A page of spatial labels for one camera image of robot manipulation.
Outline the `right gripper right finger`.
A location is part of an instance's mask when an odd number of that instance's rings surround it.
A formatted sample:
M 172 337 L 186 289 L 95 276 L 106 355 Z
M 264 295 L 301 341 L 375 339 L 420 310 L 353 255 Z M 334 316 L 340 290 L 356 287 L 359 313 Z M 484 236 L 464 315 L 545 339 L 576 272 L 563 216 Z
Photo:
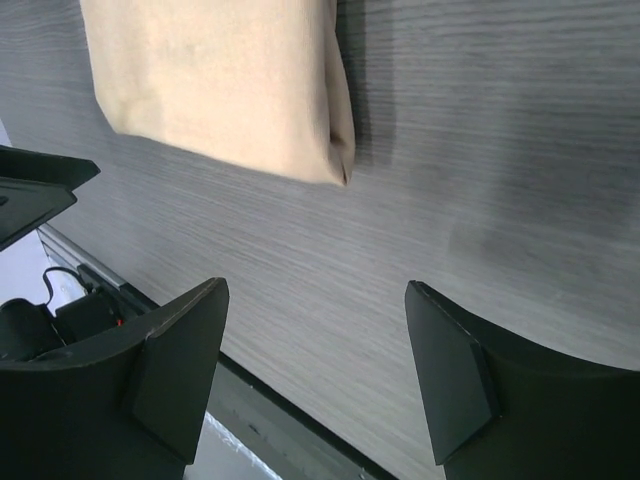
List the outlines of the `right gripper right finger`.
M 635 479 L 639 375 L 547 348 L 429 285 L 405 292 L 435 463 L 449 479 Z

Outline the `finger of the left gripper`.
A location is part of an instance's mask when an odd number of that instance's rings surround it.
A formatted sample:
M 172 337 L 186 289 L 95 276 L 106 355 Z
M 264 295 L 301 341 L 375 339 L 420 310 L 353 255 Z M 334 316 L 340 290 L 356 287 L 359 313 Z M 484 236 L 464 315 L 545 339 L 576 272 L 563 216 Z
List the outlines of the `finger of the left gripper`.
M 74 205 L 74 191 L 100 173 L 91 160 L 1 148 L 1 249 Z

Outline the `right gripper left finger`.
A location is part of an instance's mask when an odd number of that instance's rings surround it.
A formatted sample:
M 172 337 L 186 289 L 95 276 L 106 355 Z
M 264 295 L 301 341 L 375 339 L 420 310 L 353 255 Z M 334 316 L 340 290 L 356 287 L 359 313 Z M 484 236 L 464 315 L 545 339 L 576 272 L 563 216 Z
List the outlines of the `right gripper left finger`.
M 229 305 L 222 278 L 45 358 L 1 359 L 5 479 L 180 479 L 196 456 Z

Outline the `beige t shirt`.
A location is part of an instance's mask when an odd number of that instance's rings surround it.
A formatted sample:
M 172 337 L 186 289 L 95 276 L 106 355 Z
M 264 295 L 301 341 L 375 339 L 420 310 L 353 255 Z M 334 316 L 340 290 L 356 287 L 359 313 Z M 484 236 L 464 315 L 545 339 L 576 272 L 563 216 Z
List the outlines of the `beige t shirt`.
M 111 128 L 239 167 L 346 185 L 355 128 L 333 1 L 84 1 Z

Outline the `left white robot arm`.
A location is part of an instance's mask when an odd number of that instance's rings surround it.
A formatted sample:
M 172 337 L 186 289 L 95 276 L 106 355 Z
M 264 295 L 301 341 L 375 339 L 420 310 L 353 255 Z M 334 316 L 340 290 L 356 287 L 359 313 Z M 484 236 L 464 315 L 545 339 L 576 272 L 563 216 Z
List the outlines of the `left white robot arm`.
M 1 249 L 34 232 L 77 202 L 74 191 L 100 173 L 91 160 L 1 148 Z M 118 302 L 103 286 L 91 286 L 80 300 L 57 314 L 48 301 L 13 298 L 1 305 L 1 359 L 27 362 L 53 350 L 115 331 L 135 333 Z

